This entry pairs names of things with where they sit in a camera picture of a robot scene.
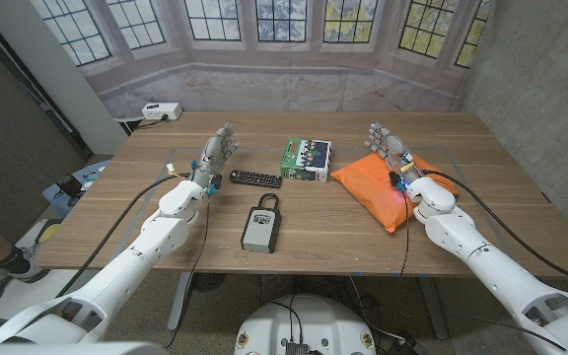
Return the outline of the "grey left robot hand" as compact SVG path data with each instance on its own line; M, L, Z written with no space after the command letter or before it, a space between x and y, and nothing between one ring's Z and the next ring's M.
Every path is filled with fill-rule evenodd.
M200 158L196 161L191 180L202 187L209 185L213 177L224 171L227 160L239 146L234 137L233 126L226 123L220 127L207 140Z

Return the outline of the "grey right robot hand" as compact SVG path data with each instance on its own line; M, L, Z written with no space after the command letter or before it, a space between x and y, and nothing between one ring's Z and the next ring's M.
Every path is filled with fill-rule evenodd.
M398 175L406 184L423 177L410 149L397 135L379 122L371 123L369 139L365 142L365 146L377 154L389 171Z

